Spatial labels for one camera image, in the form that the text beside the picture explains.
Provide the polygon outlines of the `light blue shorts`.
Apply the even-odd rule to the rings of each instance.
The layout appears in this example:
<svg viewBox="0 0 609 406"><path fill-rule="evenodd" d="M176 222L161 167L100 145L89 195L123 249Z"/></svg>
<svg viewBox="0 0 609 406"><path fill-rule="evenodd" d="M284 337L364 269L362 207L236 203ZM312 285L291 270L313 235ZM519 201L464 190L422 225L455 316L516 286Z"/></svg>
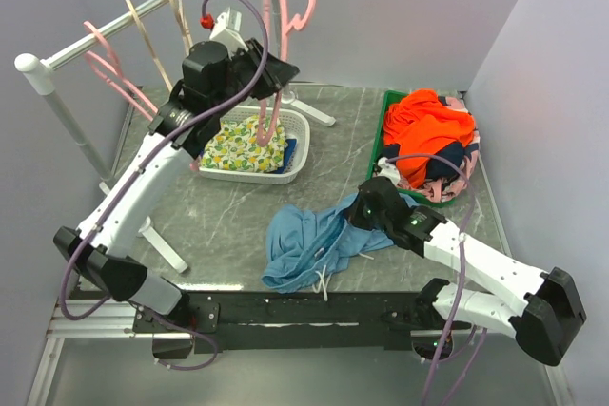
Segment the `light blue shorts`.
<svg viewBox="0 0 609 406"><path fill-rule="evenodd" d="M393 246L384 232L347 221L345 211L355 200L350 194L318 212L293 204L281 208L266 230L263 285L282 294L307 287L325 294L331 277L344 271L351 258Z"/></svg>

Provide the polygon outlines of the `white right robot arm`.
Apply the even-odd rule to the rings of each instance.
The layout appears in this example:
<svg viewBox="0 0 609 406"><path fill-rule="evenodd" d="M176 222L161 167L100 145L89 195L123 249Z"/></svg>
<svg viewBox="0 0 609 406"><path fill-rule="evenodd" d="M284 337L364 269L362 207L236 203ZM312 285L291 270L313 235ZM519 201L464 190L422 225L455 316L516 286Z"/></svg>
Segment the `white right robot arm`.
<svg viewBox="0 0 609 406"><path fill-rule="evenodd" d="M557 366L586 322L573 277L555 267L546 272L515 261L461 233L428 206L410 206L386 177L359 187L346 211L360 229L379 230L393 244L443 264L480 288L472 291L433 279L417 297L417 318L427 328L453 319L512 338L534 360Z"/></svg>

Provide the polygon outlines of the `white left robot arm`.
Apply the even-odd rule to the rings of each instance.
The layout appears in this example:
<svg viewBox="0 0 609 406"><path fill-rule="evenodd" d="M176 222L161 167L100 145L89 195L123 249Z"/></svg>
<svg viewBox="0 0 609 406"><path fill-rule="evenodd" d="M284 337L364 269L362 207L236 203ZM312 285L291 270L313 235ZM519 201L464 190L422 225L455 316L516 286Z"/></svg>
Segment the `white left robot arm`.
<svg viewBox="0 0 609 406"><path fill-rule="evenodd" d="M278 93L299 71L255 39L234 52L215 41L194 45L182 63L182 79L117 184L77 228L56 232L53 242L67 260L67 270L116 301L151 309L170 332L184 328L187 294L135 261L132 243L167 187L219 132L222 117L248 98L264 100Z"/></svg>

